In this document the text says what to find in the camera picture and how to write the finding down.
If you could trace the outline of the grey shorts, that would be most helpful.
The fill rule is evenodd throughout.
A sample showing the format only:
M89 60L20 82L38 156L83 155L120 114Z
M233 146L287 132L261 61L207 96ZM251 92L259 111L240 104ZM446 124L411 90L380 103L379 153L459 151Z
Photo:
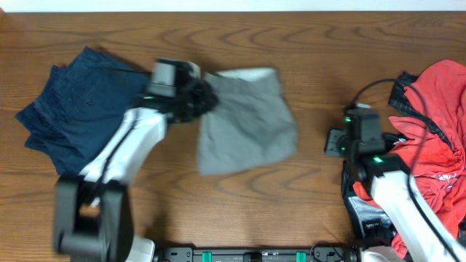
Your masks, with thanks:
M296 121L275 68L205 74L218 105L200 121L197 170L201 175L241 172L281 162L297 152Z

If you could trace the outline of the black patterned garment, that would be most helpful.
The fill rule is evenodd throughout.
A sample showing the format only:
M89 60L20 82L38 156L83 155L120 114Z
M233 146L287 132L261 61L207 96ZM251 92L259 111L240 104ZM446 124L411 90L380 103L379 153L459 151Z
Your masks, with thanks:
M422 121L427 125L432 135L438 136L441 140L441 146L447 146L452 150L452 143L447 134L432 119L427 116L423 116L415 110L405 95L406 91L404 90L402 83L413 84L418 78L418 76L409 74L407 71L404 71L400 76L398 76L397 80L399 80L400 83L394 83L390 93L389 105L396 111L402 113L403 116L413 117ZM363 225L364 223L380 221L381 225L376 226L376 228L385 227L387 229L392 227L392 223L381 208L376 207L374 203L369 203L368 201L362 200L360 197L356 196L355 190L350 189L350 186L353 186L354 183L354 180L350 178L347 168L345 167L343 173L344 188L342 189L342 193L345 206L348 209L349 216L352 220L353 226L355 227L355 234L360 238L373 238L373 234L370 233Z

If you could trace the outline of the red t-shirt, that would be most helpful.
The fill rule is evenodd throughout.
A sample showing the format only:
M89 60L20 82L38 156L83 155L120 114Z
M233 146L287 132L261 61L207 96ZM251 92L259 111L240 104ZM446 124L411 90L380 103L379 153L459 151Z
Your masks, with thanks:
M453 149L441 146L422 121L400 113L390 122L407 140L391 152L411 164L418 147L423 147L413 171L417 186L451 235L458 237L465 219L465 66L442 60L413 84L402 85L414 109L447 134Z

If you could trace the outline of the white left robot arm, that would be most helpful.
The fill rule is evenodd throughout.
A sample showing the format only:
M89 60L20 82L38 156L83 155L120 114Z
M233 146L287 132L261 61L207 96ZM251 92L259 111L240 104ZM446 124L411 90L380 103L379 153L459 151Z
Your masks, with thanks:
M128 189L172 123L190 122L218 104L190 71L158 73L134 99L103 150L55 185L53 247L73 261L161 261L154 241L134 232Z

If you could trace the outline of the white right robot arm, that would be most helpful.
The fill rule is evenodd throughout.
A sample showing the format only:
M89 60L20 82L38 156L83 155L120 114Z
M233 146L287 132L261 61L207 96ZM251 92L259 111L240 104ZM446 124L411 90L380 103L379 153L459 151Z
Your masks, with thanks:
M370 140L359 152L359 142L346 130L331 129L325 154L345 160L351 173L368 183L372 199L392 221L414 261L464 261L458 243L425 201L410 169L396 154L388 154L382 137Z

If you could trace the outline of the folded navy blue shorts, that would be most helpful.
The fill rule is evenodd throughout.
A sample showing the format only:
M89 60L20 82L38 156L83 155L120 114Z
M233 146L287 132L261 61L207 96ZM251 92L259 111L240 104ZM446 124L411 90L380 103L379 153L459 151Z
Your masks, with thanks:
M25 147L46 154L58 175L76 175L109 142L149 73L86 47L66 68L54 65L37 99L17 113Z

